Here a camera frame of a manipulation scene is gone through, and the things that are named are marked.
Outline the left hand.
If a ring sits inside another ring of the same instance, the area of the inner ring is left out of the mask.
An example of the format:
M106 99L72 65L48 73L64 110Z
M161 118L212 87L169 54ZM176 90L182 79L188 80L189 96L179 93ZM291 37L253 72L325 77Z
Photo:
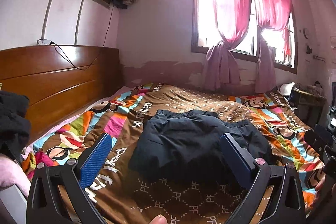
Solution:
M167 219L163 215L157 215L149 224L167 224Z

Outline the right hand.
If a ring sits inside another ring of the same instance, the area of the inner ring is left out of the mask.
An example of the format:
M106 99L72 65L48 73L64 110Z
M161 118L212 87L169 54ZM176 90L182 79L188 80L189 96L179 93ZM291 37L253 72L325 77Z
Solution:
M319 196L321 195L321 190L324 184L325 184L325 177L323 177L315 187L315 195L313 200L314 203L316 203L319 200Z

